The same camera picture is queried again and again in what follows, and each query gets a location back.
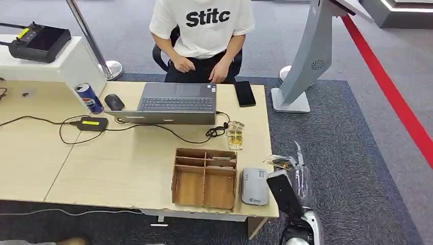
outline office chair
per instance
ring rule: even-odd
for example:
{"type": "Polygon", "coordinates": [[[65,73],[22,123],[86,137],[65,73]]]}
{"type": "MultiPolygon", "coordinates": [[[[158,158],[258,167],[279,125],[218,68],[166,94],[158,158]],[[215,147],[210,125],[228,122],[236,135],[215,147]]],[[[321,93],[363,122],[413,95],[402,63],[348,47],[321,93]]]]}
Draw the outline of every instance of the office chair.
{"type": "MultiPolygon", "coordinates": [[[[170,41],[172,42],[172,46],[174,47],[176,44],[177,39],[180,37],[180,29],[179,26],[175,27],[172,30],[172,33],[170,34],[170,41]]],[[[169,66],[171,63],[171,60],[167,62],[167,64],[162,60],[161,58],[161,49],[155,44],[152,50],[152,56],[153,60],[165,71],[169,70],[169,66]]],[[[233,67],[233,73],[236,77],[239,74],[240,66],[242,65],[242,50],[237,53],[237,55],[233,59],[232,67],[233,67]]]]}

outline cardboard organizer box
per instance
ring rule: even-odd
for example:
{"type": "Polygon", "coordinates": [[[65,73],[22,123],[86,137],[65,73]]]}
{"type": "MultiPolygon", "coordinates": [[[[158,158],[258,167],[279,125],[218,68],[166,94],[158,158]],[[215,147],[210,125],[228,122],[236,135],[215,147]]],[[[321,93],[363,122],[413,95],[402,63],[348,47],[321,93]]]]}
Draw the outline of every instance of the cardboard organizer box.
{"type": "Polygon", "coordinates": [[[233,211],[236,198],[236,163],[235,152],[176,149],[172,202],[233,211]]]}

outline black mouse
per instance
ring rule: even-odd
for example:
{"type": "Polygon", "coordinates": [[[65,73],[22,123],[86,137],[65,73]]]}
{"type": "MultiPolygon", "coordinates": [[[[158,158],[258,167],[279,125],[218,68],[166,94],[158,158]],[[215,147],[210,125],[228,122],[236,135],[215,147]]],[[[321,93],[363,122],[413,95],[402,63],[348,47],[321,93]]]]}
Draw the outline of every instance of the black mouse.
{"type": "Polygon", "coordinates": [[[121,98],[113,93],[105,96],[104,101],[112,111],[121,111],[125,107],[121,98]]]}

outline dark carpet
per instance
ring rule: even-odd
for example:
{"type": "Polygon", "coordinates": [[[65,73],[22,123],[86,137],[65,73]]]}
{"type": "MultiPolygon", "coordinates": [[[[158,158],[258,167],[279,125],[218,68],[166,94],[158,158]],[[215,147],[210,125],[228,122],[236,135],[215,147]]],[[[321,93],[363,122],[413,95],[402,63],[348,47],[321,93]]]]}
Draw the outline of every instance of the dark carpet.
{"type": "MultiPolygon", "coordinates": [[[[124,74],[123,81],[163,81],[163,75],[124,74]]],[[[317,81],[307,91],[309,114],[272,111],[275,78],[237,78],[265,84],[272,151],[295,155],[293,140],[303,147],[316,194],[315,209],[326,244],[422,244],[406,206],[388,172],[362,112],[345,81],[317,81]]],[[[82,212],[101,208],[1,201],[0,212],[62,208],[82,212]]],[[[248,241],[246,224],[165,218],[168,227],[150,227],[156,217],[96,213],[72,217],[60,212],[0,216],[0,240],[56,241],[84,234],[95,245],[269,244],[276,245],[285,216],[266,223],[248,241]]]]}

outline black phone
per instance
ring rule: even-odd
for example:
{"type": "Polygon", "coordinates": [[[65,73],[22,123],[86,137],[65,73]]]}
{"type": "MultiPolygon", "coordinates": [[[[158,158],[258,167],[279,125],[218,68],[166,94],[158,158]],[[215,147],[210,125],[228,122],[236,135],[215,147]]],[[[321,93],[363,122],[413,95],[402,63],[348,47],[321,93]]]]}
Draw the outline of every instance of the black phone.
{"type": "Polygon", "coordinates": [[[254,98],[249,81],[235,82],[234,89],[236,90],[237,101],[240,107],[256,105],[256,99],[254,98]]]}

